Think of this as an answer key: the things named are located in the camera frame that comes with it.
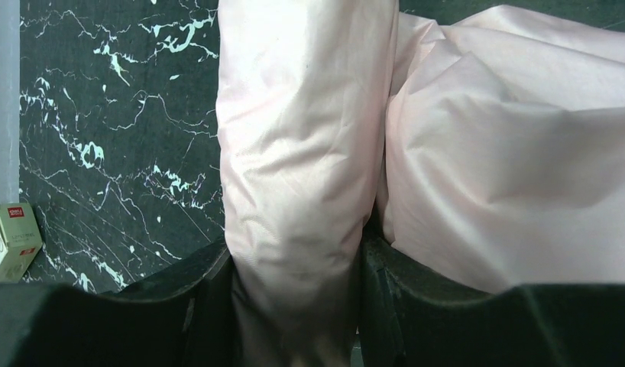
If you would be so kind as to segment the black and pink folding umbrella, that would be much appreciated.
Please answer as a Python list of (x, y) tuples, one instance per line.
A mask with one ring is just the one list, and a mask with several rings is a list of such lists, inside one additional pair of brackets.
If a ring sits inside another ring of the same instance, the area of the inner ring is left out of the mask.
[(497, 293), (625, 283), (625, 33), (498, 5), (222, 1), (216, 100), (242, 366), (347, 366), (372, 209)]

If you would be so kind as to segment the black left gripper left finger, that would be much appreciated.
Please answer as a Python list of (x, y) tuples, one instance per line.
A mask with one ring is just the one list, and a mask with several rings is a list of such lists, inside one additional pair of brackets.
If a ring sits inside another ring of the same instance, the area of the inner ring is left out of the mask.
[(220, 239), (117, 293), (0, 284), (0, 366), (230, 366), (233, 270)]

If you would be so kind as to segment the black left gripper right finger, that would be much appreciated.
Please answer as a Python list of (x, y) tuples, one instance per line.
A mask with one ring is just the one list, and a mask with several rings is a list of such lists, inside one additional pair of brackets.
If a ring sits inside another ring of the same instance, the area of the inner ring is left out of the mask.
[(486, 294), (361, 242), (366, 366), (625, 366), (625, 284), (521, 285)]

